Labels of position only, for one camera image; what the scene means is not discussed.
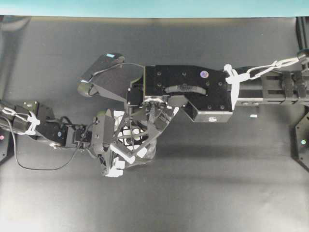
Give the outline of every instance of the white cable tie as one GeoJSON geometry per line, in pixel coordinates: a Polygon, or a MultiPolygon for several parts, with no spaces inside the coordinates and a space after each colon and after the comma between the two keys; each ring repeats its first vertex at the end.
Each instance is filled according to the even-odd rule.
{"type": "Polygon", "coordinates": [[[232,110],[234,110],[239,96],[240,83],[249,80],[250,74],[249,73],[238,74],[235,69],[232,69],[232,66],[230,64],[226,64],[224,66],[224,71],[229,74],[229,76],[225,79],[226,82],[232,85],[231,101],[232,101],[232,110]]]}
{"type": "Polygon", "coordinates": [[[28,130],[25,131],[25,134],[35,135],[35,129],[38,125],[40,125],[41,121],[37,119],[37,117],[35,116],[35,114],[32,111],[30,111],[30,115],[28,115],[27,120],[31,124],[30,124],[28,130]]]}

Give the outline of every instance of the white object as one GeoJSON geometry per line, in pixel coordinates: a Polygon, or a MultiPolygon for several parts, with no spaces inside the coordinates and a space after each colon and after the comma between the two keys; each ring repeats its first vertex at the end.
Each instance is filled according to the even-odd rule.
{"type": "Polygon", "coordinates": [[[125,112],[120,110],[114,110],[114,118],[115,118],[115,126],[114,131],[116,131],[119,127],[119,124],[122,120],[122,117],[124,116],[125,112]]]}
{"type": "Polygon", "coordinates": [[[4,109],[2,110],[3,113],[7,114],[7,115],[12,115],[15,116],[25,122],[30,122],[30,126],[28,128],[28,130],[26,130],[24,133],[19,133],[20,135],[23,134],[27,134],[27,135],[35,135],[35,129],[38,125],[40,125],[41,121],[39,121],[37,119],[37,117],[35,116],[35,114],[32,111],[30,112],[30,115],[27,115],[27,119],[21,117],[20,115],[18,115],[18,113],[16,113],[15,110],[10,109],[8,107],[4,107],[4,109]]]}
{"type": "Polygon", "coordinates": [[[139,150],[139,151],[136,153],[136,155],[137,155],[138,157],[144,158],[144,156],[146,155],[147,151],[148,151],[147,148],[143,147],[141,150],[139,150]]]}
{"type": "Polygon", "coordinates": [[[236,102],[239,96],[239,87],[240,83],[250,79],[249,73],[238,74],[235,69],[232,69],[230,64],[224,66],[224,71],[229,74],[225,80],[228,84],[232,85],[231,89],[231,101],[232,101],[232,110],[234,110],[236,102]]]}
{"type": "Polygon", "coordinates": [[[127,161],[129,164],[133,164],[135,161],[135,156],[129,157],[126,153],[121,151],[119,148],[117,148],[114,144],[110,145],[110,148],[113,152],[124,158],[125,161],[127,161]]]}
{"type": "Polygon", "coordinates": [[[179,111],[179,107],[175,107],[174,111],[173,111],[173,116],[175,116],[179,111]]]}
{"type": "Polygon", "coordinates": [[[107,177],[120,177],[124,174],[123,169],[125,168],[125,162],[119,160],[119,157],[116,157],[112,161],[112,167],[110,168],[107,177]]]}
{"type": "Polygon", "coordinates": [[[32,111],[30,111],[30,114],[31,114],[31,116],[28,115],[27,120],[28,120],[28,122],[31,123],[31,125],[29,126],[28,130],[25,131],[25,134],[27,134],[27,135],[35,135],[35,128],[38,125],[40,125],[41,121],[39,121],[37,119],[37,117],[35,116],[35,114],[32,111]]]}

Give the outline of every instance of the black metal bracket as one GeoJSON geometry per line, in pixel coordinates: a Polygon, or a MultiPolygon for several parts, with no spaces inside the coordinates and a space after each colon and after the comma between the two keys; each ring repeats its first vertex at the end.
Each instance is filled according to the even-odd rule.
{"type": "Polygon", "coordinates": [[[309,172],[309,113],[295,127],[298,154],[295,160],[309,172]]]}
{"type": "Polygon", "coordinates": [[[0,129],[0,164],[5,161],[5,158],[8,156],[10,137],[10,132],[0,129]]]}
{"type": "MultiPolygon", "coordinates": [[[[309,17],[297,17],[296,18],[296,35],[299,50],[305,49],[308,47],[308,36],[309,36],[309,17]]],[[[308,72],[308,64],[303,65],[303,72],[308,72]]]]}

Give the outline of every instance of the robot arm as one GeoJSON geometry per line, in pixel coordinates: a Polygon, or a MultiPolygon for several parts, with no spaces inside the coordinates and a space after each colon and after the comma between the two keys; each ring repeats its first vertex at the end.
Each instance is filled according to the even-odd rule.
{"type": "MultiPolygon", "coordinates": [[[[190,65],[142,66],[125,62],[121,54],[109,53],[98,60],[81,78],[78,91],[86,97],[102,97],[123,102],[124,110],[100,111],[89,126],[74,125],[66,118],[55,119],[52,110],[38,102],[23,107],[0,105],[0,126],[57,149],[87,150],[100,161],[102,174],[118,177],[123,169],[150,161],[156,139],[179,109],[193,122],[227,122],[235,105],[309,104],[309,78],[301,71],[278,71],[297,62],[309,63],[308,50],[296,58],[271,65],[217,71],[190,65]],[[138,66],[140,78],[125,66],[138,66]],[[73,130],[73,147],[67,147],[68,131],[73,130]]],[[[297,159],[303,166],[309,160],[297,159]]]]}

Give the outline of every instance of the black plastic part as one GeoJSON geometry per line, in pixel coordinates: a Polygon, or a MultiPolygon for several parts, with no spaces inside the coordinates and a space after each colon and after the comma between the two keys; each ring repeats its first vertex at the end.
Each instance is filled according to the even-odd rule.
{"type": "Polygon", "coordinates": [[[68,135],[68,127],[63,126],[60,128],[56,122],[46,122],[47,119],[55,119],[53,110],[43,104],[37,103],[37,119],[40,120],[40,125],[36,127],[36,131],[40,136],[30,136],[30,138],[50,145],[56,143],[65,146],[68,135]]]}
{"type": "Polygon", "coordinates": [[[141,106],[143,103],[143,92],[139,87],[129,88],[126,94],[128,106],[141,106]]]}
{"type": "Polygon", "coordinates": [[[295,81],[294,87],[298,95],[298,102],[302,102],[306,99],[307,96],[307,83],[301,71],[294,71],[293,78],[295,81]]]}
{"type": "Polygon", "coordinates": [[[8,146],[11,133],[0,129],[0,164],[8,157],[8,146]]]}
{"type": "Polygon", "coordinates": [[[156,65],[146,66],[144,76],[144,99],[151,97],[180,95],[185,96],[188,103],[183,108],[194,122],[208,122],[216,118],[216,122],[227,122],[232,115],[232,105],[226,73],[193,65],[156,65]],[[194,86],[206,91],[206,95],[196,92],[172,92],[165,89],[173,86],[194,86]]]}
{"type": "MultiPolygon", "coordinates": [[[[83,134],[85,132],[85,129],[86,129],[86,126],[82,127],[82,128],[79,128],[77,129],[75,132],[74,132],[74,135],[73,135],[73,143],[76,144],[78,142],[81,141],[82,137],[83,137],[83,134]]],[[[83,142],[84,143],[90,143],[91,142],[91,137],[92,137],[92,132],[91,131],[87,131],[84,139],[83,139],[83,142]]]]}
{"type": "Polygon", "coordinates": [[[309,113],[296,125],[298,155],[295,160],[309,171],[309,113]]]}
{"type": "Polygon", "coordinates": [[[285,100],[282,104],[291,104],[294,95],[294,81],[289,71],[282,72],[282,88],[285,94],[285,100]]]}

